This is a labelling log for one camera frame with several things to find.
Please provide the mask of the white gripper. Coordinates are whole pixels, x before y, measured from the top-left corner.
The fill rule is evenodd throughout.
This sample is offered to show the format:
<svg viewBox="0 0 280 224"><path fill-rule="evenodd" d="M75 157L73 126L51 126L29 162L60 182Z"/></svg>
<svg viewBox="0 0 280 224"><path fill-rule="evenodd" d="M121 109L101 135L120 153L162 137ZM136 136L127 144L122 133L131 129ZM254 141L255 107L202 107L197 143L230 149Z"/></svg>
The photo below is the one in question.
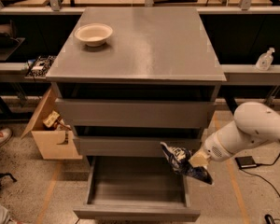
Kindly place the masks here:
<svg viewBox="0 0 280 224"><path fill-rule="evenodd" d="M229 159L232 154L224 146L224 139L220 132L212 133L202 145L203 151L197 151L189 163L193 167L206 167L210 161L222 162Z"/></svg>

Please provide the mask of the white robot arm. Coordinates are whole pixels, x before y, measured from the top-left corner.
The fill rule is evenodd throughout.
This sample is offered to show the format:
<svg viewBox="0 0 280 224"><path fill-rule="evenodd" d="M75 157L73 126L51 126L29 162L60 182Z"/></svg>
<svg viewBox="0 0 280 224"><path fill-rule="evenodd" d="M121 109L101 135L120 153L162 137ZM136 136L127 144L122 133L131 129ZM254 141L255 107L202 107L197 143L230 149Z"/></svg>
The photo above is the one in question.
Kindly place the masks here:
<svg viewBox="0 0 280 224"><path fill-rule="evenodd" d="M246 102L236 108L232 122L205 139L189 163L206 166L271 142L280 144L280 115L264 104Z"/></svg>

